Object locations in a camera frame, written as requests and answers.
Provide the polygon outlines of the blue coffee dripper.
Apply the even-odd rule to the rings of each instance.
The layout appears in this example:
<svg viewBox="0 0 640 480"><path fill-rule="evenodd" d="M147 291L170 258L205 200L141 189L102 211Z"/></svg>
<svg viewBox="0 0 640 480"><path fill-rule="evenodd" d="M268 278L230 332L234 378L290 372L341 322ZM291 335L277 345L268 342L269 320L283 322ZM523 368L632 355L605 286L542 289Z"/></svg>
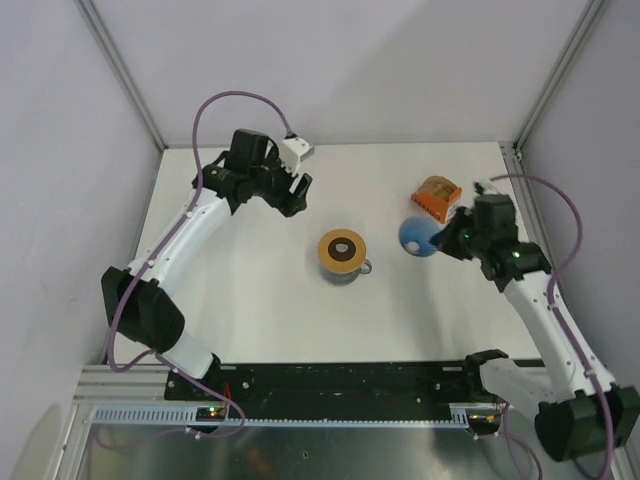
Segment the blue coffee dripper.
<svg viewBox="0 0 640 480"><path fill-rule="evenodd" d="M437 252L437 247L431 240L439 232L439 224L434 219L412 216L400 225L398 239L408 254L415 257L429 257Z"/></svg>

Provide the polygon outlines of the grey glass coffee server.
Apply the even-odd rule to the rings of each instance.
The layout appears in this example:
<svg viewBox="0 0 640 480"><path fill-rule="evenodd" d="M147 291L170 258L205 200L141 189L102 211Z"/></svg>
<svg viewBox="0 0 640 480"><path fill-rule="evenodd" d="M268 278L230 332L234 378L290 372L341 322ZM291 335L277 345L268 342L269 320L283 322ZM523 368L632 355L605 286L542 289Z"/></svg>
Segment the grey glass coffee server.
<svg viewBox="0 0 640 480"><path fill-rule="evenodd" d="M321 264L319 270L322 278L331 285L346 286L356 281L360 276L370 274L372 271L372 263L365 259L363 264L355 270L346 273L334 272Z"/></svg>

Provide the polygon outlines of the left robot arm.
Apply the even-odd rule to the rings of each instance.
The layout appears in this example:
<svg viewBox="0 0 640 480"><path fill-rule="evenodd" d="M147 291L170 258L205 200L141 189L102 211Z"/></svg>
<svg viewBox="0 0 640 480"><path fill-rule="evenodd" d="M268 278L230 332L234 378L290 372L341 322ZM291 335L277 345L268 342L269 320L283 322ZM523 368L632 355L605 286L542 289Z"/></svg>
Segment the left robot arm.
<svg viewBox="0 0 640 480"><path fill-rule="evenodd" d="M312 178L299 171L314 152L292 134L280 142L238 129L228 149L210 164L198 164L192 189L181 210L145 253L124 269L108 268L101 278L112 335L147 347L174 370L184 372L197 398L214 397L221 376L217 357L186 330L173 300L186 269L209 237L252 198L290 218L307 207Z"/></svg>

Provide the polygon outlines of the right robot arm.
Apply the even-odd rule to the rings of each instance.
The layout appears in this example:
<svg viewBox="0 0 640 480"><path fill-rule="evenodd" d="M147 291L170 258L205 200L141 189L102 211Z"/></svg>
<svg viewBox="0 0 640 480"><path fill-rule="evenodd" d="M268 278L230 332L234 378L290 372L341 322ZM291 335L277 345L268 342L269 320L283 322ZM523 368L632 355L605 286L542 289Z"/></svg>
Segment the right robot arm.
<svg viewBox="0 0 640 480"><path fill-rule="evenodd" d="M639 393L621 387L588 346L564 300L548 292L551 265L535 243L518 238L516 209L504 194L482 194L460 207L432 242L458 260L477 259L524 322L548 378L525 373L499 350L467 357L463 393L490 395L532 419L540 445L558 462L626 445L639 418Z"/></svg>

